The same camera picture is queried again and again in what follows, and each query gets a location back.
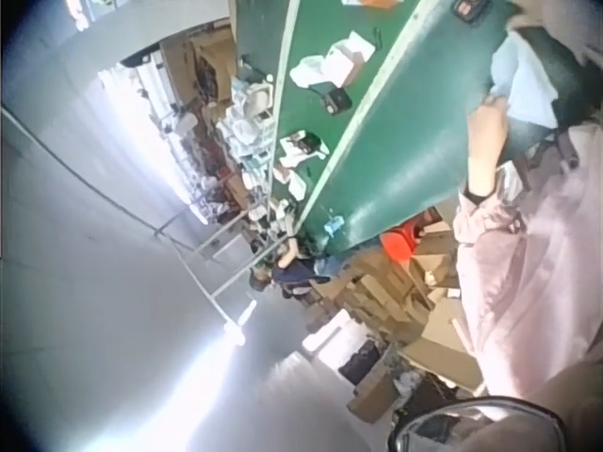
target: orange object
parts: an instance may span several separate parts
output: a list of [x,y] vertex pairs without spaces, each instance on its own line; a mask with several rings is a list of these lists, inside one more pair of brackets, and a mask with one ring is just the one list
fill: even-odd
[[379,237],[385,253],[396,262],[410,261],[415,254],[416,242],[415,228],[420,216],[412,217],[404,221]]
[[393,8],[399,5],[398,0],[360,0],[363,7],[372,8]]

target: table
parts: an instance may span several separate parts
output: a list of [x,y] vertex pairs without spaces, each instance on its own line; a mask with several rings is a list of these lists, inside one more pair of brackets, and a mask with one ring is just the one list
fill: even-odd
[[[239,54],[264,73],[278,72],[286,3],[238,0]],[[324,55],[352,30],[370,40],[377,27],[383,41],[347,87],[352,110],[339,116],[331,117],[315,93],[298,88],[290,77],[284,82],[277,138],[304,129],[331,150],[326,161],[310,159],[296,169],[308,185],[302,228],[320,248],[345,250],[380,234],[451,196],[465,178],[465,114],[491,88],[491,57],[506,37],[514,6],[493,2],[481,24],[470,26],[452,15],[451,4],[405,0],[381,10],[347,7],[338,0],[299,3],[287,73],[302,57]],[[542,28],[522,34],[560,92],[554,105],[560,124],[581,119],[589,96],[569,51]],[[549,132],[512,121],[505,158]],[[286,188],[275,181],[273,194],[285,197]],[[346,223],[329,239],[323,225],[338,215]]]

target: red object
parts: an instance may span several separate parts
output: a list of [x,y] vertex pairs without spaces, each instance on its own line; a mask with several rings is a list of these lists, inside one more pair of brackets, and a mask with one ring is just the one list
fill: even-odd
[[416,250],[415,228],[420,216],[404,221],[379,237],[385,253],[396,262],[410,261]]

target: blue object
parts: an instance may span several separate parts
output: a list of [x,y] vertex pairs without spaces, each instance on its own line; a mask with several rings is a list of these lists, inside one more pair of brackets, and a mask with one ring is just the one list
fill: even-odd
[[324,225],[324,230],[331,238],[333,238],[334,234],[339,231],[344,224],[346,224],[346,220],[338,215],[331,218],[327,224]]

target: bright light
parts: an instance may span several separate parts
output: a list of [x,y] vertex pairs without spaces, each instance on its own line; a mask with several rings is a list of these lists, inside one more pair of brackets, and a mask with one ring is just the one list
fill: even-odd
[[247,308],[245,308],[245,311],[243,311],[243,314],[241,314],[240,317],[238,318],[238,320],[236,321],[236,323],[238,324],[239,327],[242,327],[249,321],[249,319],[252,316],[253,310],[255,309],[256,306],[257,306],[257,301],[252,299],[252,302],[249,303],[249,306],[247,306]]
[[301,344],[310,353],[316,351],[333,335],[338,328],[341,328],[343,325],[345,325],[348,320],[350,320],[350,315],[342,309],[329,321],[329,323],[323,326],[316,333],[310,334],[303,340]]
[[102,438],[86,452],[185,452],[220,392],[236,344],[224,335],[180,380],[164,407],[129,438]]
[[[143,158],[168,183],[182,202],[190,204],[192,197],[176,173],[176,162],[171,155],[170,145],[161,138],[149,118],[146,101],[143,101],[131,86],[116,83],[111,73],[101,72],[98,76],[105,86],[106,94],[115,112]],[[207,218],[197,205],[191,205],[190,211],[201,223],[207,224]]]

